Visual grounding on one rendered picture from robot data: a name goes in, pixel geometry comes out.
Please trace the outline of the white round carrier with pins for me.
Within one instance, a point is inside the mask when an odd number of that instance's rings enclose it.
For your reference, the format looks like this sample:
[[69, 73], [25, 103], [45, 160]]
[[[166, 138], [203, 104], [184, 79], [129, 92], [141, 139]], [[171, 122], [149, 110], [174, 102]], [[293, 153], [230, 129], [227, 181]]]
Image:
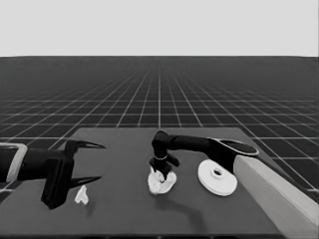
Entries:
[[163, 178], [163, 183], [161, 185], [160, 193], [157, 193], [157, 194], [166, 194], [172, 189], [172, 187], [167, 187], [165, 182], [166, 182], [166, 179]]

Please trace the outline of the small white T-shaped piece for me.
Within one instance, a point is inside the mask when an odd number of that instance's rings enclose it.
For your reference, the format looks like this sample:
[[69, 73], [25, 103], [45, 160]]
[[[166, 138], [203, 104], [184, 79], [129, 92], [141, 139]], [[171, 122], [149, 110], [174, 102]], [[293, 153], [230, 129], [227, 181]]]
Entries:
[[84, 205], [87, 205], [89, 203], [89, 196], [87, 195], [87, 186], [83, 185], [79, 191], [77, 192], [77, 195], [75, 197], [76, 203], [83, 203]]

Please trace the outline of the large thick white disc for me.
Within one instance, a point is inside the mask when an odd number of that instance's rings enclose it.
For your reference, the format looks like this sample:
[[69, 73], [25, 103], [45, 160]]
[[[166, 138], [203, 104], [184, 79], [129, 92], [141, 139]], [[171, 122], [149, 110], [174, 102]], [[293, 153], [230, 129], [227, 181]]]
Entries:
[[238, 184], [237, 178], [231, 172], [211, 159], [199, 164], [197, 177], [209, 192], [218, 196], [229, 196]]

